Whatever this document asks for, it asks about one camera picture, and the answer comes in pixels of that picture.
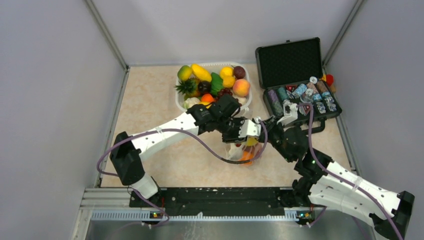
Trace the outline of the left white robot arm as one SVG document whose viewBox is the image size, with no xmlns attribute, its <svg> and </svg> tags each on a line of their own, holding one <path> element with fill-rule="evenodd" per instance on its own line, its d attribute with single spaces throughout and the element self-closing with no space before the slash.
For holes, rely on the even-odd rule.
<svg viewBox="0 0 424 240">
<path fill-rule="evenodd" d="M 111 160 L 123 186 L 138 192 L 149 207 L 160 202 L 159 186 L 146 173 L 143 160 L 186 137 L 198 139 L 200 135 L 217 131 L 224 143 L 243 143 L 248 138 L 267 138 L 267 130 L 260 119 L 236 117 L 239 102 L 225 94 L 218 101 L 195 104 L 181 115 L 154 129 L 129 135 L 125 131 L 116 136 L 110 149 Z"/>
</svg>

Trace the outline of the peach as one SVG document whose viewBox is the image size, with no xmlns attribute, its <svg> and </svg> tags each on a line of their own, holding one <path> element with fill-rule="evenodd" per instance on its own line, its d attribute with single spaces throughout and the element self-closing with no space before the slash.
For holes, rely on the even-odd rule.
<svg viewBox="0 0 424 240">
<path fill-rule="evenodd" d="M 233 93 L 238 97 L 246 97 L 250 92 L 251 84 L 244 78 L 237 79 L 232 87 Z"/>
</svg>

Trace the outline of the white peeled banana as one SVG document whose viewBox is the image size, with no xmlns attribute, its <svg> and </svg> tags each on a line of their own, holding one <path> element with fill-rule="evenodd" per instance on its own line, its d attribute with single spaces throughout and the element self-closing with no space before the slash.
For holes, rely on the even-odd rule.
<svg viewBox="0 0 424 240">
<path fill-rule="evenodd" d="M 226 158 L 231 161 L 240 161 L 243 157 L 244 149 L 244 144 L 230 143 L 226 150 Z"/>
</svg>

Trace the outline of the dark purple plum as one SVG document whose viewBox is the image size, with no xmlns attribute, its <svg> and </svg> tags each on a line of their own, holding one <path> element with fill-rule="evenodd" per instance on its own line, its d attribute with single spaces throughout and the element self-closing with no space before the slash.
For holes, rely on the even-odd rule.
<svg viewBox="0 0 424 240">
<path fill-rule="evenodd" d="M 197 85 L 197 89 L 201 95 L 209 94 L 211 92 L 211 83 L 209 81 L 200 81 Z"/>
</svg>

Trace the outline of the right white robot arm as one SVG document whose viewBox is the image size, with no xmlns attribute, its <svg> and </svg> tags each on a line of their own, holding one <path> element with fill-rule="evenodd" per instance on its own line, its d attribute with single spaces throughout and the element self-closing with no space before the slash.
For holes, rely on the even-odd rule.
<svg viewBox="0 0 424 240">
<path fill-rule="evenodd" d="M 293 192 L 297 205 L 329 207 L 363 221 L 388 240 L 405 238 L 415 201 L 412 193 L 390 191 L 347 170 L 313 148 L 311 129 L 284 129 L 282 121 L 271 117 L 261 124 L 260 139 L 299 165 L 300 188 Z"/>
</svg>

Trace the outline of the yellow wrinkled fruit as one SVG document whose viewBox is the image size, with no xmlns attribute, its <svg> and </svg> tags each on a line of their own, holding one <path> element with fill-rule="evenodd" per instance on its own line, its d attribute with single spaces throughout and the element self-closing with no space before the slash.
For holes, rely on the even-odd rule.
<svg viewBox="0 0 424 240">
<path fill-rule="evenodd" d="M 226 75 L 222 78 L 222 86 L 226 89 L 231 89 L 234 86 L 236 80 L 237 79 L 234 76 Z"/>
</svg>

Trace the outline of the orange persimmon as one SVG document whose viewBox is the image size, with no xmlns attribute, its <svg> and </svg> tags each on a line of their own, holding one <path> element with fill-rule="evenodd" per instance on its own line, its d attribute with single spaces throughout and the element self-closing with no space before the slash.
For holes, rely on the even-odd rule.
<svg viewBox="0 0 424 240">
<path fill-rule="evenodd" d="M 250 166 L 253 164 L 252 159 L 256 156 L 256 153 L 254 151 L 243 151 L 241 158 L 239 159 L 240 162 L 243 162 L 243 165 Z"/>
</svg>

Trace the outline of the clear zip top bag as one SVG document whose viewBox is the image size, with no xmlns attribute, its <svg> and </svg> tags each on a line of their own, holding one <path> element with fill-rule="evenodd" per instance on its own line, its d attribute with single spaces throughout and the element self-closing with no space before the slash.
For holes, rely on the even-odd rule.
<svg viewBox="0 0 424 240">
<path fill-rule="evenodd" d="M 247 118 L 245 115 L 234 114 L 234 115 L 232 115 L 230 117 L 230 119 L 232 119 L 232 118 L 239 118 L 239 117 Z M 256 118 L 256 119 L 254 118 L 254 119 L 251 119 L 251 120 L 253 120 L 256 123 L 260 123 L 262 125 L 261 120 L 258 119 L 258 118 Z M 260 137 L 257 137 L 256 139 L 258 140 L 259 143 L 256 144 L 255 146 L 246 146 L 245 145 L 246 141 L 240 143 L 240 144 L 245 145 L 244 151 L 246 151 L 246 152 L 255 152 L 255 157 L 251 160 L 252 162 L 254 162 L 255 160 L 259 159 L 261 157 L 261 155 L 262 155 L 262 152 L 263 152 L 263 144 L 260 143 Z M 243 161 L 233 161 L 233 160 L 228 160 L 227 159 L 227 149 L 228 149 L 228 146 L 229 146 L 229 143 L 225 143 L 225 156 L 222 158 L 222 160 L 225 163 L 229 163 L 229 164 L 233 164 L 233 165 L 243 165 L 243 163 L 244 163 Z"/>
</svg>

